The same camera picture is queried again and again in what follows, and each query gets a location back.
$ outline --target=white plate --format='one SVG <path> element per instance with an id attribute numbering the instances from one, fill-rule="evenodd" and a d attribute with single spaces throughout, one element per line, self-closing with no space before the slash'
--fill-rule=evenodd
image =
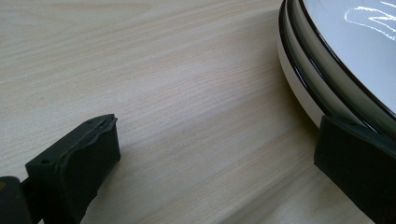
<path id="1" fill-rule="evenodd" d="M 300 48 L 283 6 L 279 15 L 279 31 L 278 51 L 282 68 L 294 94 L 310 118 L 319 126 L 325 112 L 361 124 L 330 90 L 318 75 L 315 65 L 311 64 Z"/>
<path id="2" fill-rule="evenodd" d="M 366 61 L 361 61 L 361 59 L 358 56 L 348 58 L 346 59 L 346 62 L 342 61 L 341 58 L 338 57 L 337 54 L 338 51 L 333 50 L 330 42 L 327 41 L 327 39 L 325 39 L 325 36 L 320 32 L 319 28 L 317 28 L 315 24 L 311 21 L 311 18 L 309 17 L 310 14 L 308 15 L 308 11 L 305 11 L 304 5 L 300 5 L 306 2 L 311 4 L 309 5 L 311 10 L 313 10 L 312 9 L 313 7 L 317 7 L 319 11 L 321 10 L 325 11 L 325 12 L 323 11 L 322 14 L 318 14 L 315 11 L 315 15 L 317 16 L 317 19 L 320 18 L 318 20 L 321 20 L 322 18 L 320 17 L 320 15 L 323 15 L 323 18 L 327 20 L 326 24 L 332 22 L 335 23 L 335 21 L 332 21 L 329 18 L 331 17 L 331 14 L 334 13 L 334 11 L 336 10 L 335 9 L 326 10 L 325 6 L 329 7 L 329 5 L 320 6 L 320 4 L 315 1 L 313 1 L 315 3 L 312 3 L 309 0 L 304 0 L 304 1 L 300 0 L 299 2 L 298 1 L 293 2 L 292 13 L 296 13 L 293 22 L 295 26 L 299 27 L 299 31 L 301 31 L 299 32 L 299 37 L 304 42 L 303 46 L 305 50 L 308 50 L 311 53 L 309 57 L 313 59 L 315 63 L 318 65 L 318 68 L 320 69 L 321 73 L 327 78 L 327 83 L 330 84 L 332 89 L 336 89 L 337 91 L 339 91 L 338 95 L 341 94 L 343 96 L 343 101 L 347 102 L 346 105 L 348 105 L 349 108 L 352 108 L 353 110 L 357 111 L 359 113 L 359 116 L 363 118 L 367 123 L 369 123 L 372 127 L 374 127 L 376 130 L 396 138 L 396 117 L 392 112 L 392 110 L 390 110 L 388 106 L 384 105 L 383 102 L 379 100 L 376 95 L 372 93 L 372 90 L 368 90 L 366 86 L 363 85 L 362 82 L 358 79 L 359 75 L 352 74 L 352 72 L 349 71 L 348 69 L 349 67 L 347 67 L 346 64 L 354 62 L 355 64 L 360 64 L 361 66 L 366 64 L 370 64 L 370 66 L 380 66 L 380 67 L 385 66 L 385 67 L 381 67 L 381 69 L 378 69 L 378 72 L 375 73 L 375 75 L 379 77 L 381 76 L 382 73 L 388 72 L 389 69 L 390 69 L 389 71 L 392 71 L 393 73 L 396 70 L 391 70 L 392 67 L 390 65 L 387 65 L 388 58 L 385 59 L 385 61 L 387 61 L 386 63 L 375 63 L 375 62 L 367 63 Z M 322 26 L 326 26 L 324 24 L 325 21 L 320 21 L 320 22 Z M 339 43 L 342 43 L 344 39 L 350 38 L 349 36 L 350 33 L 343 29 L 335 29 L 335 27 L 333 27 L 332 32 L 333 32 L 332 34 L 333 36 L 338 36 Z M 388 38 L 386 38 L 386 40 L 387 40 L 386 43 L 396 43 L 394 41 L 388 40 Z M 377 44 L 385 45 L 385 42 L 378 42 Z M 364 49 L 365 46 L 366 45 L 360 45 L 360 49 Z M 355 50 L 354 48 L 351 47 L 349 49 L 344 49 L 344 50 L 349 51 L 349 53 L 355 52 L 357 55 L 361 55 L 361 52 L 359 50 L 354 51 Z M 372 82 L 375 82 L 376 85 L 381 81 L 384 80 L 381 78 L 376 78 L 375 81 Z M 386 85 L 387 87 L 384 87 L 384 89 L 382 90 L 383 92 L 388 93 L 388 98 L 386 97 L 386 95 L 383 96 L 387 98 L 387 100 L 394 98 L 395 94 L 391 93 L 389 86 L 395 86 L 396 79 L 391 78 L 389 79 L 389 82 L 393 82 L 393 83 L 391 83 L 391 85 L 387 83 Z"/>
<path id="3" fill-rule="evenodd" d="M 396 2 L 300 2 L 347 69 L 387 108 L 396 111 Z"/>

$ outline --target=black plastic piece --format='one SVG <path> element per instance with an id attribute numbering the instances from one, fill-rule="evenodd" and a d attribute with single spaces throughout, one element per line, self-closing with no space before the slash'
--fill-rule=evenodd
<path id="1" fill-rule="evenodd" d="M 18 184 L 12 182 L 12 192 L 24 195 L 30 222 L 3 222 L 3 216 L 16 219 L 0 207 L 0 223 L 30 224 L 41 218 L 46 224 L 80 223 L 100 186 L 120 160 L 116 121 L 114 115 L 87 120 L 26 163 L 29 177 L 22 184 L 18 179 Z M 16 203 L 11 196 L 0 191 L 0 202 Z M 25 210 L 19 206 L 15 213 L 25 214 Z"/>
<path id="2" fill-rule="evenodd" d="M 323 117 L 315 165 L 375 223 L 396 223 L 396 141 Z"/>
<path id="3" fill-rule="evenodd" d="M 32 224 L 20 180 L 0 177 L 0 223 Z"/>

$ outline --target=light wood tabletop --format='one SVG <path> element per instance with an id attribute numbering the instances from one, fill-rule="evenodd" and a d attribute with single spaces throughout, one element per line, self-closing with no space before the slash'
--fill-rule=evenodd
<path id="1" fill-rule="evenodd" d="M 372 223 L 313 164 L 280 0 L 0 1 L 0 175 L 114 113 L 82 223 Z"/>

